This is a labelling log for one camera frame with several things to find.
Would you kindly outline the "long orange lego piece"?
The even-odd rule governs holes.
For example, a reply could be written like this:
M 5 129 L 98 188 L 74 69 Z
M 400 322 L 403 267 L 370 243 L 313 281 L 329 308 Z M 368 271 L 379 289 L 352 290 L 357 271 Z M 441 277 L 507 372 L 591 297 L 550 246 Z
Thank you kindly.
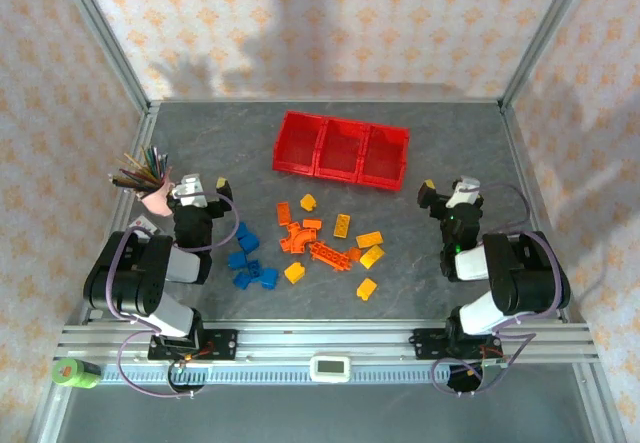
M 348 271 L 351 269 L 351 259 L 345 253 L 327 246 L 322 241 L 316 241 L 311 244 L 310 254 L 313 260 L 321 261 L 335 271 Z

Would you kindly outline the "pink cup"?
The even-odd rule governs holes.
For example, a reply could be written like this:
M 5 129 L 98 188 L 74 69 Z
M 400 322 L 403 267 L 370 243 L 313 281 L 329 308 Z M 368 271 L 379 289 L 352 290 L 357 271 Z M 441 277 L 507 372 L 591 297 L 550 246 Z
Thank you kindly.
M 168 167 L 160 188 L 152 193 L 138 197 L 138 200 L 145 206 L 145 208 L 154 215 L 161 217 L 169 217 L 173 215 L 173 211 L 169 207 L 168 203 L 168 198 L 171 196 L 171 191 L 174 187 L 170 174 L 171 167 Z

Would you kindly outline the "bunch of coloured pencils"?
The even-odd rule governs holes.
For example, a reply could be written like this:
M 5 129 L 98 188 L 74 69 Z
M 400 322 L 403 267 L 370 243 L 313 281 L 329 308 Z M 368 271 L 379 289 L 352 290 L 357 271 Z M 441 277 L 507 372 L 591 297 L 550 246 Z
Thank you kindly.
M 114 187 L 143 198 L 169 182 L 170 167 L 168 154 L 162 153 L 157 146 L 149 145 L 140 150 L 139 158 L 124 153 L 117 172 L 109 173 L 108 179 Z

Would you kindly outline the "green tape roll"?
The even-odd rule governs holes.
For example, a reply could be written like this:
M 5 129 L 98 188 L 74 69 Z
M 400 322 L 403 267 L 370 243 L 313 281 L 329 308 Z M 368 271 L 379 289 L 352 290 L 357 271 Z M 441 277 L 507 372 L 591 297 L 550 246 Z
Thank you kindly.
M 98 365 L 75 358 L 57 360 L 52 369 L 52 380 L 60 386 L 91 389 L 102 380 Z

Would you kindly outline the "white digital timer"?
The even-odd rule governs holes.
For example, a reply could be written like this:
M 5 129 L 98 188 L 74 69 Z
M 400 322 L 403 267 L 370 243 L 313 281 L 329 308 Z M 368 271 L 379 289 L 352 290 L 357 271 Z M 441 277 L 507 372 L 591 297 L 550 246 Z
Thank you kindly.
M 339 355 L 315 355 L 310 359 L 310 378 L 319 383 L 346 383 L 351 379 L 351 359 Z

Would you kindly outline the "aluminium side rail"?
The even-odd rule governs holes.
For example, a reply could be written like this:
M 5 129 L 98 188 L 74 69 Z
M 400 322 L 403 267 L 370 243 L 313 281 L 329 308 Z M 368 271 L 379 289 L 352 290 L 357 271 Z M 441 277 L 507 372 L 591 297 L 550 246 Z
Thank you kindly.
M 531 225 L 535 230 L 540 230 L 545 234 L 555 255 L 559 258 L 563 270 L 566 274 L 569 274 L 567 265 L 563 260 L 564 255 L 560 251 L 560 245 L 549 219 L 543 194 L 535 174 L 534 165 L 530 158 L 528 148 L 524 141 L 524 136 L 520 130 L 515 111 L 511 106 L 505 106 L 503 108 L 502 121 L 509 140 L 522 192 L 530 204 Z
M 134 155 L 141 153 L 140 147 L 146 147 L 150 144 L 160 105 L 161 103 L 159 101 L 152 101 L 150 107 L 141 116 L 135 137 L 130 145 L 130 150 Z M 127 228 L 135 200 L 136 198 L 133 194 L 126 193 L 124 190 L 117 192 L 111 221 L 103 231 L 100 248 L 104 246 L 114 231 L 124 231 Z M 73 318 L 69 318 L 68 322 L 86 324 L 91 312 L 92 309 L 89 305 L 85 301 L 82 301 L 82 305 L 78 307 L 76 314 Z

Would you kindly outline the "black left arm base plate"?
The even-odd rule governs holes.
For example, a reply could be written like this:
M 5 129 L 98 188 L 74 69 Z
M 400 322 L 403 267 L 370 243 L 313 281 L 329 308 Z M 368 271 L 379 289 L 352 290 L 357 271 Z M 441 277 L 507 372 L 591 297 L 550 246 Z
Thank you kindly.
M 238 331 L 204 329 L 186 337 L 152 336 L 147 358 L 150 361 L 233 361 Z

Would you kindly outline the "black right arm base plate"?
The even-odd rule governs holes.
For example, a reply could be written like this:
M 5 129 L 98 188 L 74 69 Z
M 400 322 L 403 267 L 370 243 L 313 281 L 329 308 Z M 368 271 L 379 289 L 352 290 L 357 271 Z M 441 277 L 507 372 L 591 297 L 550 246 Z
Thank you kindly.
M 504 356 L 502 345 L 491 335 L 470 336 L 448 333 L 446 329 L 416 328 L 409 337 L 409 343 L 418 360 L 479 360 Z

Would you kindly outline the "aluminium mounting rail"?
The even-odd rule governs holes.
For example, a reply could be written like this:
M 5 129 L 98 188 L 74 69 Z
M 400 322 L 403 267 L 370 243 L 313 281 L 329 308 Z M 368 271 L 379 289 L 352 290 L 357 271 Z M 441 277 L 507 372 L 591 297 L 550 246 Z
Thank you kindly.
M 414 364 L 409 343 L 416 328 L 442 329 L 442 320 L 209 320 L 206 328 L 238 331 L 238 365 L 301 364 L 317 354 L 346 355 L 361 364 Z M 115 320 L 95 320 L 86 325 L 67 325 L 55 350 L 56 358 L 80 358 L 110 363 L 125 338 L 139 325 Z M 596 363 L 595 342 L 585 323 L 557 319 L 534 320 L 513 325 L 505 336 L 534 333 L 517 358 L 519 363 Z

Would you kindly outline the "aluminium frame post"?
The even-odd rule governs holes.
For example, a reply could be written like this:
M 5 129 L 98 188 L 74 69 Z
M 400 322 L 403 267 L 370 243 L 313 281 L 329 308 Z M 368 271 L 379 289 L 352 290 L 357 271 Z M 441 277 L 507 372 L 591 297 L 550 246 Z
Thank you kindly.
M 74 0 L 82 20 L 102 49 L 107 62 L 124 87 L 134 107 L 146 114 L 150 100 L 146 95 L 139 78 L 135 74 L 129 59 L 125 55 L 115 33 L 97 0 Z
M 497 100 L 500 113 L 504 115 L 524 87 L 551 37 L 574 0 L 551 0 L 544 16 L 527 46 L 520 62 L 509 80 L 503 95 Z

